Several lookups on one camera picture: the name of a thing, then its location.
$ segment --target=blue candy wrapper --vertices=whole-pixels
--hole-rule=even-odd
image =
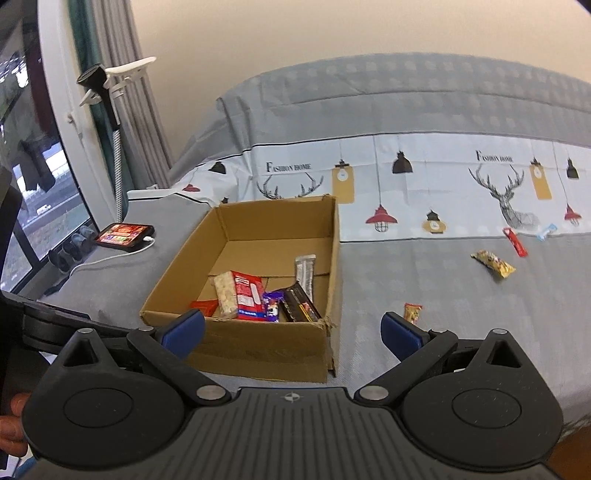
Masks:
[[[283,291],[266,291],[262,295],[267,322],[279,322],[279,305],[283,301]]]
[[[542,230],[540,233],[538,233],[538,235],[536,235],[536,236],[540,242],[543,242],[544,240],[546,240],[546,237],[549,234],[554,233],[556,230],[558,230],[558,227],[556,227],[555,224],[551,223],[546,228],[544,228],[544,230]]]

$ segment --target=smartphone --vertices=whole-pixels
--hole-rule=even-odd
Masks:
[[[136,223],[112,223],[99,233],[95,240],[97,245],[107,248],[133,251],[143,243],[145,236],[152,235],[152,225],[139,225]]]

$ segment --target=orange wrapper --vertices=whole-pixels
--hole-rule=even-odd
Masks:
[[[404,304],[404,320],[412,323],[413,325],[416,325],[418,318],[421,314],[422,308],[423,308],[422,305],[417,305],[415,303],[405,303]]]

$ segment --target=outdoor view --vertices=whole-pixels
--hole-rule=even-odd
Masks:
[[[11,239],[2,290],[14,288],[32,269],[19,241],[41,260],[89,218],[51,109],[36,2],[28,5],[30,12],[14,15],[8,36],[0,33],[0,164],[12,171],[12,184],[22,193],[18,221],[24,233]]]

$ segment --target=curtain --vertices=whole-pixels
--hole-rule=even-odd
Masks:
[[[84,72],[95,63],[103,63],[98,39],[96,35],[95,22],[92,15],[92,6],[90,0],[69,0],[68,9],[70,13],[70,23],[74,34],[74,45],[80,71]],[[101,103],[90,106],[90,113],[95,123],[96,133],[99,137],[100,146],[106,161],[107,172],[111,180],[111,186],[115,185],[115,157],[113,155],[113,130],[107,118],[106,110]],[[126,160],[126,150],[121,155],[122,181],[123,181],[123,200],[124,214],[127,212],[128,190],[141,188],[134,185],[129,172],[128,162]]]
[[[89,0],[96,23],[98,46],[107,67],[143,58],[129,0]],[[144,77],[125,87],[117,98],[129,169],[139,188],[170,186],[173,164],[150,82]]]

